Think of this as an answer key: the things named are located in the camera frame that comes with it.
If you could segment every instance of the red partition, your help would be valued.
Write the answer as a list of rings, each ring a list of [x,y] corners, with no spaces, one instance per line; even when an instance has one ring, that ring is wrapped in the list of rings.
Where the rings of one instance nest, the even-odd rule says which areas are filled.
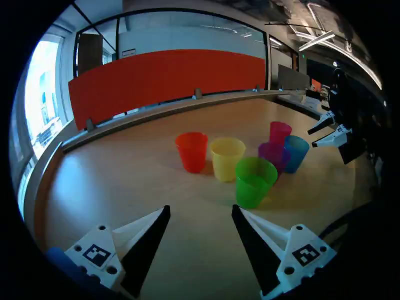
[[[262,58],[218,50],[167,50],[122,58],[71,80],[69,97],[78,129],[168,100],[265,88]]]

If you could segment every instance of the metal bracket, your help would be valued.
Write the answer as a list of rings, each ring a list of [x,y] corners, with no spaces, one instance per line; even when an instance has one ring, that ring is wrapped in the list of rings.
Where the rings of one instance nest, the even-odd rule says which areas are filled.
[[[87,132],[88,132],[88,133],[91,132],[91,131],[93,131],[93,130],[95,130],[95,129],[97,128],[96,125],[93,124],[93,121],[92,121],[91,118],[88,118],[88,119],[86,120],[86,128],[87,128]]]
[[[309,129],[307,133],[312,135],[313,133],[316,133],[317,131],[320,131],[321,129],[333,124],[335,124],[335,114],[329,110],[327,113],[321,115],[319,121],[315,123],[314,127]]]
[[[336,130],[327,134],[311,143],[312,147],[335,146],[340,147],[347,143],[347,134],[352,133],[352,129],[347,129],[343,124],[339,125]]]

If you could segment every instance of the purple plastic cup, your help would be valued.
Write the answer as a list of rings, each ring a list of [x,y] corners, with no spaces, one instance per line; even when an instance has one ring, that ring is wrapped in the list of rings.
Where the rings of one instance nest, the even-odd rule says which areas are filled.
[[[291,159],[290,152],[282,145],[272,142],[262,143],[258,147],[258,157],[269,161],[276,168],[278,178],[285,170],[287,163]]]
[[[271,122],[269,127],[269,141],[274,144],[285,145],[285,138],[292,133],[292,127],[283,122]]]

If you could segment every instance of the blue plastic cup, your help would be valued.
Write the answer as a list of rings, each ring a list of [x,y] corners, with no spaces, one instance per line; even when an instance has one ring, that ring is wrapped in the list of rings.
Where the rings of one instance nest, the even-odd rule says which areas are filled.
[[[301,137],[289,135],[284,140],[284,147],[290,152],[290,160],[284,171],[295,173],[310,149],[309,143]]]

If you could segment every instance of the table surface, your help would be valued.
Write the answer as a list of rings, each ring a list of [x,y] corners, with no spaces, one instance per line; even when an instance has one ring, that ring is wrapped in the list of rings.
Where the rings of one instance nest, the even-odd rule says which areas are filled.
[[[142,299],[259,299],[260,287],[231,217],[235,183],[213,175],[210,153],[201,174],[187,173],[175,148],[183,132],[209,141],[237,137],[256,156],[270,122],[291,125],[309,143],[315,120],[264,99],[178,113],[105,136],[69,152],[57,170],[45,211],[47,247],[68,249],[97,224],[118,228],[170,205],[171,218],[141,290]],[[282,174],[251,211],[289,229],[319,234],[370,199],[369,163],[344,165],[334,147],[310,148],[295,174]]]

